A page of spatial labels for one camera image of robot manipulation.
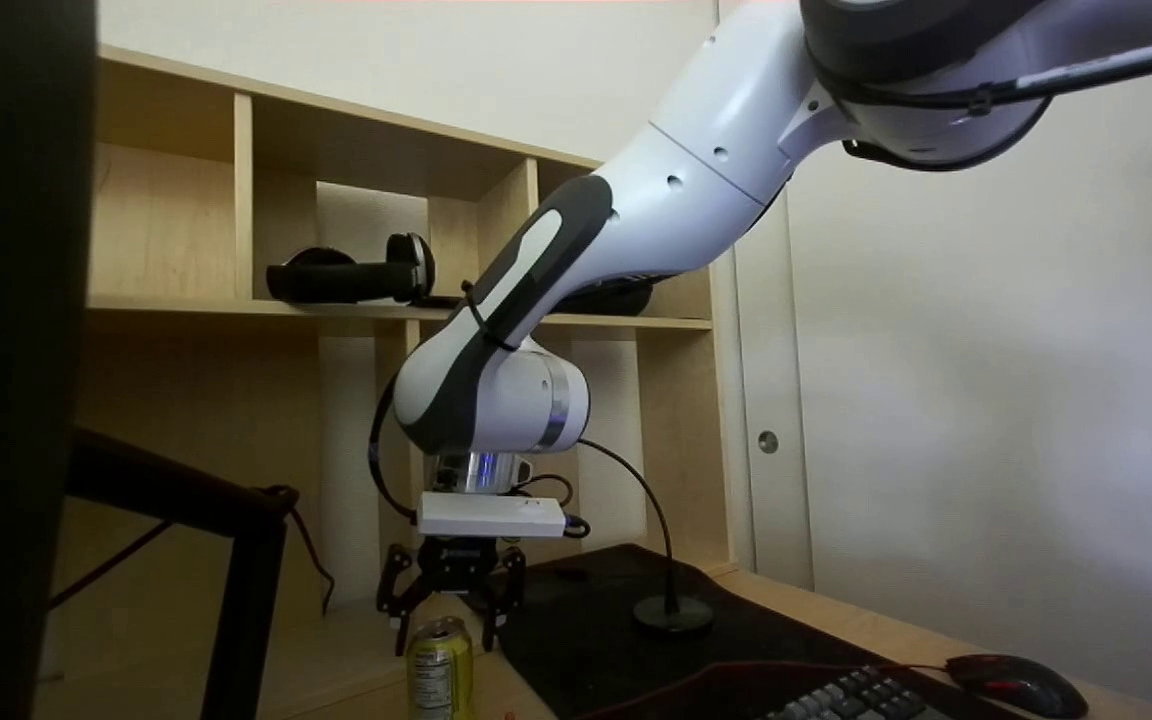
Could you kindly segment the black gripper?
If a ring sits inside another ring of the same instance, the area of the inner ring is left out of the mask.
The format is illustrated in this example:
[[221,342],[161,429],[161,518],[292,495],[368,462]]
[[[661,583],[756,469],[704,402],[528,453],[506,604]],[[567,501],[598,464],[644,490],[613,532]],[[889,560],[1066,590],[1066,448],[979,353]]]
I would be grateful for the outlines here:
[[395,616],[395,657],[411,644],[411,616],[435,592],[459,592],[479,619],[479,648],[496,654],[500,619],[523,602],[528,560],[486,537],[429,537],[421,548],[390,543],[376,607]]

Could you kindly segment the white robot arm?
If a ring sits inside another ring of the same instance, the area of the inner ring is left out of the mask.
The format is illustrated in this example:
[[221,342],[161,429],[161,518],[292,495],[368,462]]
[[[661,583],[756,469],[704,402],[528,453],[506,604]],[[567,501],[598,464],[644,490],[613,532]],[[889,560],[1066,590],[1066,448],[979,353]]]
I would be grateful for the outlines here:
[[1152,0],[744,0],[401,364],[390,422],[429,457],[565,453],[591,391],[530,342],[555,306],[716,260],[825,145],[957,173],[1025,142],[1050,98],[1149,73]]

